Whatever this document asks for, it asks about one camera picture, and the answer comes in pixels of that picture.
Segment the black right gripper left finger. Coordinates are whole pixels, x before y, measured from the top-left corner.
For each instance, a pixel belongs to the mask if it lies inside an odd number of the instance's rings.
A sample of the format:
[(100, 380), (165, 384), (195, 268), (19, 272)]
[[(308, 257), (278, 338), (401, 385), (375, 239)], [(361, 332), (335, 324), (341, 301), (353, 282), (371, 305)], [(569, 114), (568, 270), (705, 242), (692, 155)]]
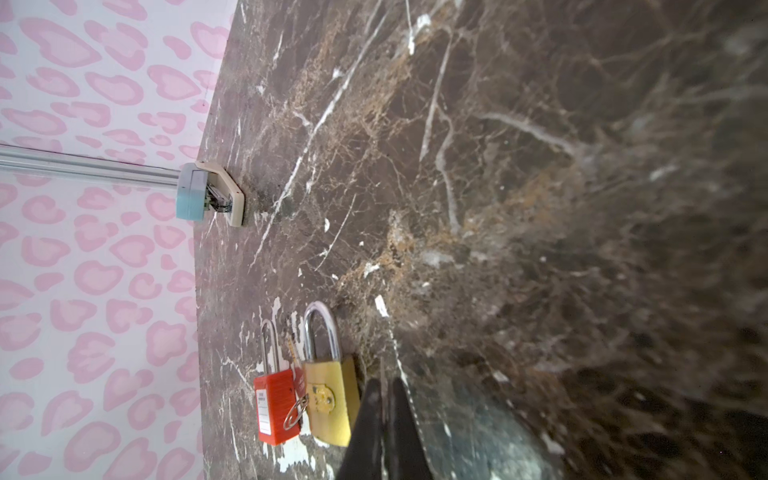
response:
[(381, 480), (383, 451), (382, 387), (366, 383), (360, 409), (336, 480)]

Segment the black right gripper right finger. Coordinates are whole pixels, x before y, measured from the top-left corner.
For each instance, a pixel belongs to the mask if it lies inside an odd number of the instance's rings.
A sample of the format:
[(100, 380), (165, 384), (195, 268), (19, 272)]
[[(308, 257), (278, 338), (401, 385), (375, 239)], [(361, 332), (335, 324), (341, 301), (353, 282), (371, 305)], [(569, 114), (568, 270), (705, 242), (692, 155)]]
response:
[(401, 378), (393, 379), (388, 389), (385, 465), (389, 479), (433, 479), (411, 410), (406, 385)]

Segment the brass padlock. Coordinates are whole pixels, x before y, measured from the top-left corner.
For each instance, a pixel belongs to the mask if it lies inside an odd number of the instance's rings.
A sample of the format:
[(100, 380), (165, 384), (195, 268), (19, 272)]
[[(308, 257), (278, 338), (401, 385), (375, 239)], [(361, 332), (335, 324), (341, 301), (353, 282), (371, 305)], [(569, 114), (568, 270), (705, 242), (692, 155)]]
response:
[[(330, 359), (316, 355), (312, 320), (323, 319), (329, 340)], [(308, 395), (307, 411), (311, 434), (318, 440), (339, 447), (349, 445), (360, 408), (360, 393), (354, 359), (344, 356), (337, 322), (320, 301), (310, 303), (304, 313), (304, 374)]]

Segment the brass key with ring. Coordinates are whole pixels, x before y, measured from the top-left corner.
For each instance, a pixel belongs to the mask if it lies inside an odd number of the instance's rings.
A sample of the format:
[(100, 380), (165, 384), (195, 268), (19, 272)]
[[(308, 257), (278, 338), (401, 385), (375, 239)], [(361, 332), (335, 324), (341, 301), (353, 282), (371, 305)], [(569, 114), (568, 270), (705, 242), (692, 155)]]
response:
[(284, 420), (284, 428), (289, 429), (299, 426), (302, 422), (302, 417), (307, 410), (309, 395), (307, 393), (303, 364), (294, 337), (287, 334), (285, 336), (285, 343), (288, 347), (289, 367), (292, 374), (293, 391), (296, 397), (295, 403)]

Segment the red key tag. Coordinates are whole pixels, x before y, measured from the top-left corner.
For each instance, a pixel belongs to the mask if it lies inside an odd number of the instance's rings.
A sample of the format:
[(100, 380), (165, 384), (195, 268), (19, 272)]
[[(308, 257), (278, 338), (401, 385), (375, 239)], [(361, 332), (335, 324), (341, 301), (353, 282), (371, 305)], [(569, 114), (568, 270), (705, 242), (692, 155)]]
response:
[(258, 439), (279, 446), (299, 435), (304, 402), (296, 393), (293, 371), (281, 367), (274, 322), (262, 321), (260, 332), (264, 373), (253, 380)]

